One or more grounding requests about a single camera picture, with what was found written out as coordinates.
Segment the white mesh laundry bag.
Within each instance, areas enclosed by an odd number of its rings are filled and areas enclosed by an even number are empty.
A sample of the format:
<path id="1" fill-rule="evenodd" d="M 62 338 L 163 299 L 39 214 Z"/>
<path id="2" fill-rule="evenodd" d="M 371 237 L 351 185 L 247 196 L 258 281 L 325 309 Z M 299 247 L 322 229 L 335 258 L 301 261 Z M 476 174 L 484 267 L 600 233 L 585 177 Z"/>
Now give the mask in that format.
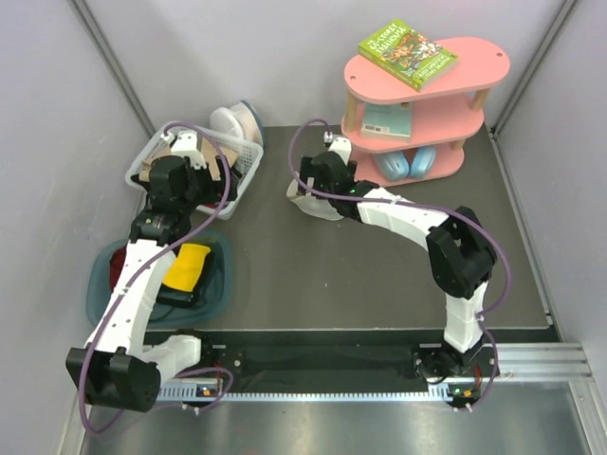
<path id="1" fill-rule="evenodd" d="M 292 180 L 286 190 L 286 198 L 303 213 L 323 220 L 335 222 L 342 219 L 337 210 L 325 199 L 318 199 L 310 193 L 298 194 L 298 183 Z"/>

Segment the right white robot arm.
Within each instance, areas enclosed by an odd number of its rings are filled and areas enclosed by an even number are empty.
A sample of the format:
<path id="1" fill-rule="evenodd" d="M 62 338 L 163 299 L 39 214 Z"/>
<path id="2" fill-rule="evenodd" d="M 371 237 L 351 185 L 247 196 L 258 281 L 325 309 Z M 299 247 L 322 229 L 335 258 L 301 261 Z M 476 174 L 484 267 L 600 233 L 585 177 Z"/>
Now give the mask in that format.
<path id="1" fill-rule="evenodd" d="M 295 174 L 296 203 L 311 216 L 384 228 L 423 247 L 447 309 L 443 344 L 421 357 L 425 373 L 440 378 L 467 373 L 482 345 L 477 315 L 497 260 L 495 249 L 478 231 L 471 209 L 422 208 L 376 183 L 356 180 L 355 170 L 355 162 L 334 151 L 303 157 Z"/>

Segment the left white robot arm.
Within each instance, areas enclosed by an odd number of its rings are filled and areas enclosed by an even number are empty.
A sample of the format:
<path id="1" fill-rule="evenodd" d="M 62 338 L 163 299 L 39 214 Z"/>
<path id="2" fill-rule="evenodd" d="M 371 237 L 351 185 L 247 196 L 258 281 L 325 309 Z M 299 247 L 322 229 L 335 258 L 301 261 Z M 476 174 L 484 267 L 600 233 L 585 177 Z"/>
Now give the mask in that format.
<path id="1" fill-rule="evenodd" d="M 131 225 L 120 277 L 99 324 L 84 347 L 71 349 L 65 365 L 77 386 L 79 405 L 146 412 L 166 382 L 184 370 L 205 375 L 215 354 L 200 338 L 172 335 L 145 348 L 144 337 L 157 294 L 181 245 L 195 230 L 191 215 L 201 205 L 221 209 L 236 195 L 227 159 L 221 178 L 190 159 L 164 156 L 152 165 L 146 204 Z"/>

